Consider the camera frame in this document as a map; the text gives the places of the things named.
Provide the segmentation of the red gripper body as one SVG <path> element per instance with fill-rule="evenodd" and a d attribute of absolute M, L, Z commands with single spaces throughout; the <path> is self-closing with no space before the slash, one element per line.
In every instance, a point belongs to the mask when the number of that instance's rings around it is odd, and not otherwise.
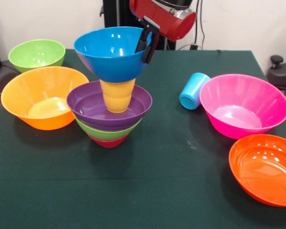
<path fill-rule="evenodd" d="M 155 27 L 168 40 L 184 38 L 196 21 L 191 0 L 131 0 L 130 10 L 145 27 Z"/>

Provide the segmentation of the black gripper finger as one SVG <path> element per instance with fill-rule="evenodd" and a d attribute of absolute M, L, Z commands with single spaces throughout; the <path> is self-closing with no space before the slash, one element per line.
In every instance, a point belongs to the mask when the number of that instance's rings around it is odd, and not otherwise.
<path fill-rule="evenodd" d="M 145 52 L 142 58 L 142 62 L 145 64 L 149 64 L 151 62 L 151 59 L 153 57 L 153 54 L 156 50 L 158 41 L 159 41 L 159 33 L 153 33 L 152 32 L 152 36 L 151 36 L 151 42 L 150 44 L 148 44 L 145 48 Z"/>
<path fill-rule="evenodd" d="M 151 50 L 150 47 L 148 48 L 150 43 L 151 43 L 151 31 L 147 27 L 144 27 L 141 32 L 139 41 L 137 43 L 135 53 L 140 52 L 140 51 L 145 51 L 146 49 L 147 49 L 147 52 L 149 53 Z"/>

